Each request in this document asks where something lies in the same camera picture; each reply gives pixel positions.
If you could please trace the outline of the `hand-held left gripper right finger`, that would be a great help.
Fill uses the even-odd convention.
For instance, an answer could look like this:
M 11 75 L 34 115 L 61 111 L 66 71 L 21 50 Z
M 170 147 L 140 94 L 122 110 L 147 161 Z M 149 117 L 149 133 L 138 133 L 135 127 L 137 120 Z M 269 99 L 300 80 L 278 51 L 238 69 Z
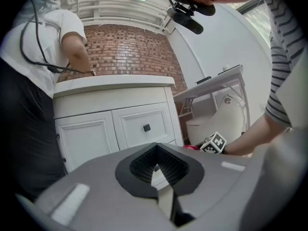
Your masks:
M 247 198 L 235 185 L 249 157 L 209 154 L 171 144 L 156 145 L 156 162 L 171 189 L 168 222 L 156 231 L 241 231 Z

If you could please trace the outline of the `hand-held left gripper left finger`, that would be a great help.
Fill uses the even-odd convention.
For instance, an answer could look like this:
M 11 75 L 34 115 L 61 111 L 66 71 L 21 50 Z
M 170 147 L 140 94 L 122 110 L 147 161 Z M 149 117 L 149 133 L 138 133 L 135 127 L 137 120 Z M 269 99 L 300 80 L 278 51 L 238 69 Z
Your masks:
M 58 226 L 69 231 L 174 231 L 176 226 L 158 205 L 158 192 L 151 182 L 131 174 L 132 155 L 145 151 L 155 160 L 156 143 L 131 147 L 94 158 L 49 187 L 35 205 Z M 127 192 L 116 178 L 120 175 L 142 197 Z

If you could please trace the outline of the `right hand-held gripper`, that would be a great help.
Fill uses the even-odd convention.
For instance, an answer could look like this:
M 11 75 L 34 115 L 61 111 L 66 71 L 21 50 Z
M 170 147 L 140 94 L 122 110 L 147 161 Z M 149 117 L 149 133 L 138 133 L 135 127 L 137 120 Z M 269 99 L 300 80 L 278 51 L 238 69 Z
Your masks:
M 226 143 L 226 139 L 216 131 L 203 142 L 197 144 L 196 147 L 203 152 L 211 154 L 222 154 Z

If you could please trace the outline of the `white cabinet drawer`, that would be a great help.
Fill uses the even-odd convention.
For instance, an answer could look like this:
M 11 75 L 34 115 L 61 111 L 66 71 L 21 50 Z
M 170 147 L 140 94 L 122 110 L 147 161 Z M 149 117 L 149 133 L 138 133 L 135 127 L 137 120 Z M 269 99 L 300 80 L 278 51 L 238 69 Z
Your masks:
M 157 190 L 160 190 L 169 185 L 160 169 L 157 172 L 153 172 L 151 185 Z
M 175 140 L 167 103 L 155 103 L 112 111 L 115 134 L 120 150 L 130 147 Z M 143 126 L 151 130 L 145 132 Z

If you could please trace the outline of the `person's right forearm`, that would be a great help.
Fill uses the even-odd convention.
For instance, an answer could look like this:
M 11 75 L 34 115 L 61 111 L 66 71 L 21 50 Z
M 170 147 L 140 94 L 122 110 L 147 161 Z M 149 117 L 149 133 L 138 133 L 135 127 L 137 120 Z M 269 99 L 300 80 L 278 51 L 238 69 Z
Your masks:
M 275 137 L 284 133 L 286 129 L 264 114 L 243 135 L 226 145 L 224 150 L 230 155 L 244 156 L 251 154 L 257 146 L 270 143 Z

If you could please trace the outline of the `white cabinet door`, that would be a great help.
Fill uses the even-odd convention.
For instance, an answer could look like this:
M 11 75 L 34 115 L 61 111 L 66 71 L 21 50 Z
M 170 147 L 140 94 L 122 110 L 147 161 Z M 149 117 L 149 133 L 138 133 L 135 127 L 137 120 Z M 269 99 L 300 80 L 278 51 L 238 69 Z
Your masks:
M 94 158 L 119 151 L 110 111 L 55 120 L 67 172 Z

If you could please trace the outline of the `white folding table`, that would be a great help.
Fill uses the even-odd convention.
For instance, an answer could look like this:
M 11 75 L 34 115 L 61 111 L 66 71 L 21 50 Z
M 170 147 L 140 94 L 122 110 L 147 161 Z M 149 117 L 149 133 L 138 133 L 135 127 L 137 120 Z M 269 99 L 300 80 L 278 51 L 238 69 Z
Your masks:
M 251 126 L 251 116 L 250 116 L 250 105 L 245 88 L 245 82 L 243 79 L 242 66 L 239 69 L 233 69 L 221 75 L 217 75 L 199 85 L 196 85 L 190 89 L 187 89 L 177 95 L 174 95 L 175 102 L 183 102 L 180 114 L 178 117 L 183 117 L 186 115 L 193 115 L 192 103 L 194 99 L 203 97 L 205 95 L 211 95 L 214 104 L 217 104 L 214 93 L 225 88 L 230 88 L 233 92 L 237 92 L 233 86 L 238 85 L 240 93 L 237 95 L 243 100 L 245 108 L 245 125 L 246 129 Z

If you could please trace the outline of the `small black device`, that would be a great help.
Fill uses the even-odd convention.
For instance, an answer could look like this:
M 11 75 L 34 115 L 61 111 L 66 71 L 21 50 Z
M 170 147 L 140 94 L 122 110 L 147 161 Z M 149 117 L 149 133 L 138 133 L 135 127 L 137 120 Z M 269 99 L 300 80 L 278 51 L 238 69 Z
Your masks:
M 209 79 L 211 79 L 211 78 L 212 78 L 211 76 L 207 76 L 207 77 L 205 77 L 205 78 L 203 78 L 203 79 L 197 81 L 196 84 L 199 85 L 199 84 L 201 84 L 201 83 L 203 83 L 203 82 L 205 82 L 205 81 L 207 81 L 207 80 L 209 80 Z

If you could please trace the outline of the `black tablet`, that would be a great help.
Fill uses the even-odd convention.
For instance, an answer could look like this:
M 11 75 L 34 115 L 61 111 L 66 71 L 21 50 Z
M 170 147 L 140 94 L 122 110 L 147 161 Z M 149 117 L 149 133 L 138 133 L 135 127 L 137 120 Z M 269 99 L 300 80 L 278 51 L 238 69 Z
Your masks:
M 229 72 L 229 71 L 231 71 L 231 70 L 233 70 L 233 69 L 239 69 L 239 68 L 241 68 L 241 67 L 242 67 L 242 65 L 241 65 L 241 64 L 238 64 L 238 65 L 236 65 L 236 66 L 234 66 L 234 67 L 231 67 L 231 68 L 228 68 L 228 69 L 223 70 L 222 72 L 218 73 L 218 75 L 224 74 L 224 73 Z

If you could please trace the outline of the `white vanity cabinet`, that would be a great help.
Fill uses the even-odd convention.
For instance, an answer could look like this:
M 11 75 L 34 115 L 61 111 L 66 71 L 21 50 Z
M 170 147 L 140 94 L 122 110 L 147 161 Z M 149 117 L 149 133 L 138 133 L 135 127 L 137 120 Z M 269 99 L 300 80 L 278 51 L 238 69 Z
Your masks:
M 152 75 L 105 75 L 60 82 L 54 89 L 54 120 L 167 103 L 175 136 L 175 140 L 168 143 L 182 146 L 183 137 L 171 90 L 174 84 L 171 77 Z

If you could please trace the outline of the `dark framed window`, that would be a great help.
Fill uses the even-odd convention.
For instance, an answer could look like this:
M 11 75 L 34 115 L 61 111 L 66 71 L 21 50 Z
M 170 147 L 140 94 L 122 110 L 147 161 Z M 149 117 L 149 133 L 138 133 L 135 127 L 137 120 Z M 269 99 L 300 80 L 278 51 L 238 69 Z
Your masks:
M 251 0 L 236 10 L 252 24 L 266 43 L 270 45 L 270 17 L 264 0 Z

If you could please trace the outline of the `white ceiling pipes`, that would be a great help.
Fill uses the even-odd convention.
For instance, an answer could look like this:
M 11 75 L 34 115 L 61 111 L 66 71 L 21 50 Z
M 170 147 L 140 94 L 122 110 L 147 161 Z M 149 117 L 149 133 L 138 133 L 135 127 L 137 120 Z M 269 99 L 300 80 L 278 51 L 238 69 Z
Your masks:
M 61 6 L 75 13 L 84 25 L 126 25 L 155 33 L 172 33 L 168 0 L 61 0 Z

